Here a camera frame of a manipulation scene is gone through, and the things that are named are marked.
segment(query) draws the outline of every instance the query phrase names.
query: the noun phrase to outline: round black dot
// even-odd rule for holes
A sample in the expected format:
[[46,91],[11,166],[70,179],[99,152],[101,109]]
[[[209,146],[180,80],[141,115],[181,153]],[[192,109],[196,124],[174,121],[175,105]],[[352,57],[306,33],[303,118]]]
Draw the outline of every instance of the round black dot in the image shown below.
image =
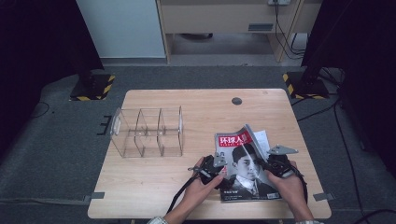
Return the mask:
[[242,104],[242,99],[239,97],[234,97],[231,102],[233,102],[234,105],[241,105]]

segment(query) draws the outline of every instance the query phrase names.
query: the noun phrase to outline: power cord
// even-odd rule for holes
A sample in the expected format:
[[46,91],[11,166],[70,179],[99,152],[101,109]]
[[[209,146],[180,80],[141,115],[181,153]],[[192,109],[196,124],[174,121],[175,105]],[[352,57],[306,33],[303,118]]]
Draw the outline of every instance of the power cord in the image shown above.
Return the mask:
[[40,118],[40,117],[44,116],[45,114],[47,114],[47,112],[49,112],[49,110],[50,110],[50,105],[49,105],[49,104],[47,104],[47,103],[45,103],[45,102],[42,102],[42,101],[38,102],[38,104],[45,105],[45,106],[47,107],[47,108],[46,108],[46,111],[44,111],[43,113],[41,113],[41,114],[39,114],[39,115],[30,117],[31,119]]
[[[279,19],[278,19],[278,15],[279,15],[279,3],[277,2],[277,0],[274,0],[274,6],[275,6],[275,13],[276,13],[275,37],[276,37],[277,42],[280,44],[280,46],[282,47],[283,51],[285,52],[286,56],[288,56],[288,58],[290,58],[290,59],[292,59],[292,60],[299,60],[299,59],[302,59],[303,57],[292,58],[292,57],[289,56],[288,52],[286,51],[286,47],[285,47],[285,46],[287,46],[288,49],[290,50],[290,52],[293,53],[293,54],[295,54],[295,55],[299,55],[299,56],[300,56],[300,55],[302,54],[301,52],[295,52],[295,51],[293,50],[293,48],[289,45],[288,39],[286,38],[285,33],[283,32],[282,27],[281,27],[280,24],[279,24]],[[282,44],[281,41],[279,40],[279,38],[277,37],[277,27],[279,27],[280,33],[283,35],[283,38],[286,40],[286,41],[285,41],[285,44]]]
[[[292,49],[293,51],[297,51],[297,54],[298,54],[298,55],[304,55],[304,54],[305,54],[305,49],[295,49],[295,48],[293,47],[296,38],[297,38],[297,33],[294,34],[293,39],[291,40],[290,47],[291,47],[291,49]],[[309,39],[309,34],[307,34],[307,37],[306,37],[306,44],[308,44],[308,39]]]
[[[337,87],[342,85],[342,77],[345,74],[343,70],[340,69],[340,72],[341,72],[340,81],[336,81],[336,79],[332,76],[332,74],[330,73],[330,71],[328,69],[324,70],[324,71],[330,76],[330,78],[327,79],[327,80],[330,80],[330,82],[332,84],[336,85]],[[296,104],[302,102],[303,100],[305,100],[305,99],[297,101],[297,102],[295,102],[292,105],[296,105]],[[340,101],[341,101],[341,97],[339,97],[331,106],[329,106],[329,107],[327,107],[325,109],[322,109],[322,110],[320,110],[320,111],[318,111],[318,112],[316,112],[314,114],[306,116],[306,117],[304,117],[302,119],[298,119],[297,121],[302,121],[304,119],[311,118],[312,116],[315,116],[317,114],[323,113],[323,112],[328,111],[331,108],[333,108],[333,113],[334,113],[334,117],[335,117],[335,120],[336,120],[336,123],[337,123],[338,131],[341,134],[341,138],[343,140],[343,144],[344,144],[344,147],[345,147],[345,150],[346,150],[346,154],[347,154],[347,157],[348,157],[350,169],[351,169],[351,172],[352,172],[353,182],[354,182],[354,188],[355,188],[356,196],[357,196],[357,199],[358,199],[359,209],[361,210],[361,215],[362,215],[362,218],[360,218],[359,220],[355,221],[354,224],[359,224],[359,223],[361,223],[363,221],[366,221],[366,223],[370,224],[370,221],[368,220],[369,217],[372,217],[372,216],[375,216],[375,215],[378,215],[378,214],[381,214],[381,213],[396,214],[396,210],[392,210],[392,209],[378,209],[378,210],[375,210],[374,212],[371,212],[369,214],[365,214],[364,213],[364,210],[363,210],[363,207],[362,207],[362,204],[361,204],[361,196],[360,196],[360,192],[359,192],[359,188],[358,188],[358,182],[357,182],[357,178],[356,178],[356,174],[355,174],[355,169],[354,169],[353,162],[352,162],[352,159],[350,157],[349,149],[347,147],[347,142],[346,142],[346,139],[345,139],[344,133],[342,131],[341,124],[339,122],[339,119],[338,119],[338,116],[337,116],[337,112],[336,112],[336,106],[337,106],[338,102],[340,102]]]

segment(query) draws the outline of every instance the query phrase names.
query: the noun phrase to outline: black cable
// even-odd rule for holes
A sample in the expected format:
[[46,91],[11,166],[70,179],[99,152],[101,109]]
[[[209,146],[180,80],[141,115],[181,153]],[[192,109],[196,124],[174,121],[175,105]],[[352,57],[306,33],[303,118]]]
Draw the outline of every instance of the black cable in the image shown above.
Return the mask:
[[[286,36],[285,36],[285,34],[284,34],[283,30],[282,30],[282,27],[281,27],[280,24],[279,24],[279,20],[278,20],[279,3],[277,2],[277,0],[274,1],[274,5],[275,5],[275,11],[276,11],[275,37],[276,37],[277,42],[280,44],[280,46],[282,47],[283,51],[285,52],[286,56],[288,56],[288,58],[290,58],[290,59],[292,59],[292,60],[299,60],[299,59],[302,59],[303,57],[292,58],[292,57],[290,57],[289,54],[287,53],[287,51],[286,51],[286,49],[285,49],[285,46],[287,46],[287,47],[289,48],[289,50],[290,50],[291,53],[293,53],[293,54],[295,54],[295,55],[299,55],[298,53],[294,52],[293,49],[290,47],[289,42],[288,42],[288,39],[286,38]],[[279,27],[279,30],[280,30],[281,34],[283,35],[283,38],[285,38],[285,40],[286,40],[286,41],[285,41],[285,45],[283,45],[283,44],[281,43],[281,41],[279,40],[279,38],[277,37],[277,27]]]
[[294,42],[295,42],[295,40],[296,40],[296,37],[297,37],[297,34],[294,34],[294,37],[293,37],[293,39],[291,40],[290,47],[291,47],[292,50],[300,51],[300,52],[298,52],[297,54],[299,54],[299,55],[304,55],[304,54],[305,54],[305,49],[295,49],[295,48],[293,47]]
[[326,81],[329,81],[330,83],[334,84],[335,86],[339,87],[339,85],[337,84],[337,82],[334,82],[334,80],[332,80],[332,78],[330,77],[325,77],[322,74],[319,74],[318,77],[321,77],[322,79],[325,79]]
[[41,102],[41,101],[38,102],[38,104],[46,105],[46,106],[47,106],[47,109],[46,109],[46,111],[44,111],[44,112],[41,113],[40,115],[30,117],[31,119],[40,118],[41,116],[44,116],[45,114],[47,114],[47,112],[49,112],[49,110],[50,110],[50,105],[49,105],[49,104],[47,104],[47,103],[45,103],[45,102]]
[[396,214],[396,211],[395,210],[391,210],[391,209],[378,209],[378,210],[375,210],[374,212],[371,212],[371,213],[367,214],[366,216],[360,218],[359,220],[357,220],[353,224],[359,224],[363,220],[367,220],[367,218],[375,216],[375,215],[380,214],[380,213],[393,213],[393,214]]
[[294,102],[293,104],[291,104],[291,106],[297,105],[298,103],[300,103],[300,102],[302,102],[302,101],[304,101],[306,99],[308,99],[308,98],[304,98],[304,99],[301,99],[301,100],[299,100],[297,102]]
[[354,166],[353,166],[353,162],[352,162],[352,159],[351,159],[351,157],[350,157],[349,149],[348,149],[348,147],[347,147],[347,142],[346,142],[346,139],[345,139],[345,137],[344,137],[343,130],[341,129],[340,121],[338,120],[337,110],[336,110],[336,105],[335,105],[335,104],[333,105],[333,111],[334,111],[335,121],[337,122],[338,131],[339,131],[340,134],[341,134],[341,138],[342,138],[342,140],[343,140],[344,148],[345,148],[345,150],[346,150],[346,155],[347,155],[347,158],[348,158],[348,161],[349,161],[350,170],[351,170],[351,172],[352,172],[352,178],[353,178],[353,183],[354,183],[354,187],[355,187],[356,197],[357,197],[357,199],[358,199],[359,209],[361,210],[361,215],[362,215],[362,216],[365,216],[364,210],[363,210],[363,206],[362,206],[362,204],[361,204],[361,195],[360,195],[360,193],[359,193],[358,181],[357,181],[356,175],[355,175],[355,168],[354,168]]
[[326,107],[326,108],[324,108],[324,109],[321,109],[321,110],[319,110],[318,112],[315,112],[315,113],[313,113],[313,114],[311,114],[311,115],[305,116],[305,117],[303,117],[303,118],[301,118],[301,119],[297,119],[297,121],[299,122],[299,121],[302,121],[302,120],[305,120],[305,119],[309,119],[309,118],[311,118],[311,117],[313,117],[313,116],[315,116],[315,115],[324,113],[324,112],[326,112],[326,111],[332,109],[332,107],[335,106],[339,101],[340,101],[340,97],[338,97],[338,99],[337,99],[331,106]]
[[321,70],[323,70],[329,77],[325,77],[322,75],[319,75],[322,78],[325,78],[326,80],[330,81],[333,85],[337,86],[338,88],[341,86],[342,84],[342,74],[340,76],[340,81],[338,81],[330,72],[330,70],[328,68],[322,67]]

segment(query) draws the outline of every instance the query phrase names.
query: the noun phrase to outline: transparent container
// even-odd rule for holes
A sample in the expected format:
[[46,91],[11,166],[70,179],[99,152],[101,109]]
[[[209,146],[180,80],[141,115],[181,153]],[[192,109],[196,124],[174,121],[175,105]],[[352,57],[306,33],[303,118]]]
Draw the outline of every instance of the transparent container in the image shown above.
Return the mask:
[[111,141],[123,158],[176,157],[183,151],[181,106],[118,108],[111,125]]

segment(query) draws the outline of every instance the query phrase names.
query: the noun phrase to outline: hand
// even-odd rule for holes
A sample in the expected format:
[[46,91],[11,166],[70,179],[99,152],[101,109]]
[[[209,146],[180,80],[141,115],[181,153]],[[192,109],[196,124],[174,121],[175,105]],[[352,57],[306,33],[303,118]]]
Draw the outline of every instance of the hand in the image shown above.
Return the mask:
[[[199,167],[203,161],[204,158],[201,158],[198,160],[195,166]],[[187,218],[187,216],[207,198],[210,191],[212,191],[213,188],[221,183],[223,178],[223,175],[218,175],[206,185],[202,183],[200,178],[196,178],[186,188],[180,204],[178,204],[174,210],[166,214],[166,216],[163,218],[169,224],[182,223]]]
[[[291,165],[297,168],[295,161],[290,161]],[[279,178],[271,172],[265,170],[268,179],[274,183],[282,198],[288,203],[295,221],[313,220],[314,217],[306,204],[304,198],[303,183],[297,175],[290,175],[287,178]]]

